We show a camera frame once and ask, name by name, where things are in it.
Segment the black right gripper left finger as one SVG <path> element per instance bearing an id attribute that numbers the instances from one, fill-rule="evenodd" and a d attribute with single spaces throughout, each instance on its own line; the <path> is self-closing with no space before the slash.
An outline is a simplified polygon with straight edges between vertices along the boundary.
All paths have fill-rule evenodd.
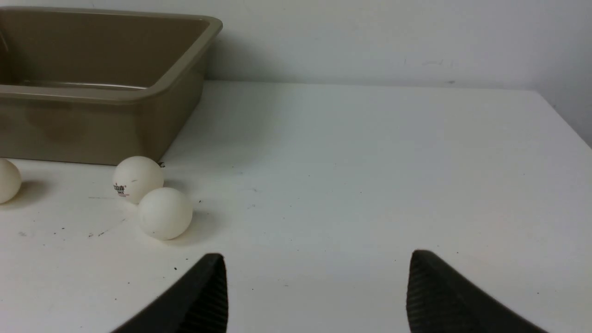
<path id="1" fill-rule="evenodd" d="M 224 257 L 208 253 L 115 333 L 225 333 L 228 278 Z"/>

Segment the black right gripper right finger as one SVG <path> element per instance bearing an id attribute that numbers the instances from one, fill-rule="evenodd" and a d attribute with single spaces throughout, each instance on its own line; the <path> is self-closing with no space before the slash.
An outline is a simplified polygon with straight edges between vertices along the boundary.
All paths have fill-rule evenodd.
<path id="1" fill-rule="evenodd" d="M 412 333 L 544 332 L 425 249 L 412 253 L 406 312 Z"/>

